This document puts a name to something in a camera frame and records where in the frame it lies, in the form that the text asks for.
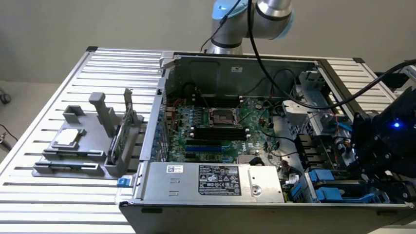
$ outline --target motherboard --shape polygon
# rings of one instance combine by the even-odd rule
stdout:
[[[268,154],[274,139],[261,130],[270,136],[274,131],[266,106],[268,101],[249,97],[236,102],[204,98],[200,105],[176,100],[166,107],[168,161],[238,163]]]

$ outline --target gray floor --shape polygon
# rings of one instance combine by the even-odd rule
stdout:
[[[0,124],[17,138],[25,132],[58,85],[56,83],[0,81],[0,87],[12,96],[9,104],[0,104]],[[14,145],[12,137],[8,136],[6,140]],[[6,153],[0,151],[0,162],[5,156]]]

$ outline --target cable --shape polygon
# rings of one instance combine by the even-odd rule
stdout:
[[[286,155],[276,155],[276,154],[273,154],[273,152],[269,152],[269,153],[270,153],[273,156],[276,156],[276,157],[285,157],[285,156],[297,154],[297,152],[292,152],[292,153],[289,153],[289,154],[286,154]]]
[[[250,12],[252,11],[252,0],[248,0],[248,5],[246,5],[246,11]],[[332,105],[328,105],[328,106],[313,106],[313,105],[309,105],[309,104],[305,104],[302,103],[301,101],[296,100],[281,88],[280,86],[277,85],[277,83],[273,81],[269,73],[266,72],[266,69],[264,67],[264,64],[262,64],[262,61],[261,61],[261,58],[260,58],[260,54],[258,54],[258,51],[257,51],[257,47],[256,47],[256,43],[254,43],[254,37],[253,37],[253,29],[252,29],[252,14],[246,14],[246,24],[248,24],[248,34],[249,34],[249,41],[250,41],[250,44],[252,44],[252,48],[253,48],[253,51],[254,51],[254,55],[256,55],[256,59],[257,59],[257,62],[258,62],[258,65],[260,65],[260,68],[265,74],[265,77],[266,79],[272,82],[273,86],[277,88],[277,90],[280,92],[282,92],[282,94],[288,97],[288,99],[290,99],[296,104],[304,106],[304,107],[308,107],[310,109],[318,109],[318,110],[324,110],[324,109],[333,109],[344,104],[346,104],[348,102],[350,102],[353,99],[356,99],[360,95],[362,95],[362,93],[365,93],[382,79],[385,76],[388,76],[389,74],[392,74],[394,71],[400,70],[401,68],[412,65],[412,64],[416,64],[416,59],[412,59],[412,60],[408,60],[400,64],[397,64],[396,66],[393,66],[392,68],[389,68],[358,92],[356,92],[350,97],[348,97],[345,100],[332,104]]]
[[[309,117],[309,118],[305,120],[304,124],[302,124],[301,127],[300,127],[300,132],[301,132],[301,133],[304,132],[304,128],[306,127],[308,123],[310,122],[310,119],[312,119],[317,114],[318,114],[318,112],[314,113],[314,114],[312,115],[312,117]]]
[[[265,111],[266,111],[266,108],[265,108],[265,110],[261,112],[260,117],[258,117],[258,122],[257,122],[261,133],[262,133],[264,135],[266,135],[268,137],[270,137],[270,138],[286,139],[286,140],[289,140],[290,142],[294,143],[294,140],[292,140],[290,138],[284,137],[284,136],[273,136],[273,135],[268,134],[268,133],[262,130],[261,125],[260,125],[260,119],[261,119],[261,117],[262,117]]]
[[[220,31],[221,27],[224,26],[225,22],[226,22],[226,19],[228,19],[228,15],[233,12],[236,6],[238,5],[241,0],[237,0],[234,2],[234,5],[233,7],[229,9],[229,11],[226,12],[226,14],[222,16],[221,18],[221,21],[220,21],[220,26],[217,27],[217,29],[214,30],[212,36],[205,40],[204,44],[201,45],[201,48],[200,48],[200,52],[202,51],[202,48],[204,46],[206,45],[208,41],[210,41],[210,39],[214,37],[214,35],[217,34],[217,32]]]
[[[258,87],[258,85],[261,84],[261,82],[262,82],[264,80],[265,80],[265,77],[261,78],[261,80],[260,80],[258,83],[254,85],[254,87],[253,87],[249,91],[246,91],[246,92],[242,94],[242,96],[248,95],[248,94]]]
[[[274,80],[276,76],[278,75],[278,73],[282,72],[282,71],[288,71],[292,74],[292,77],[293,77],[293,86],[292,86],[292,89],[290,89],[290,93],[292,93],[293,92],[293,88],[296,87],[296,75],[294,75],[294,73],[293,73],[293,71],[290,69],[282,68],[282,69],[277,70],[277,72],[276,72],[276,74],[273,76],[273,80]],[[274,88],[273,88],[273,86],[270,87],[270,95],[274,95]]]
[[[270,161],[270,159],[268,158],[266,159],[268,160],[268,162],[274,166],[274,167],[278,167],[278,165],[277,164],[274,164],[274,163],[272,163],[272,161]]]
[[[182,97],[184,98],[184,89],[185,89],[185,87],[188,86],[188,85],[193,85],[193,87],[196,87],[196,84],[194,84],[194,82],[192,82],[192,81],[188,81],[188,82],[185,82],[182,85],[181,85],[181,94],[180,94],[180,97]]]
[[[237,123],[240,123],[240,122],[252,114],[252,112],[254,112],[254,111],[250,111],[250,112],[238,120]]]
[[[10,135],[10,137],[13,137],[16,141],[18,141],[18,139],[13,136],[13,134],[10,134],[10,132],[9,132],[9,130],[6,129],[6,127],[5,127],[2,124],[0,124],[0,126],[5,129],[5,131],[6,131],[6,133]]]

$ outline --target robotic arm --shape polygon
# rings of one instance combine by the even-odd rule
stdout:
[[[346,170],[390,196],[416,201],[416,88],[409,87],[377,115],[356,113]]]
[[[206,53],[242,54],[248,37],[246,14],[253,17],[253,35],[258,39],[284,37],[294,18],[290,0],[258,0],[246,12],[248,0],[217,0],[212,11],[212,35]]]

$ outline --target power supply label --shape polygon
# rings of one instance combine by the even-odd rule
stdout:
[[[237,166],[200,166],[200,195],[241,196]]]

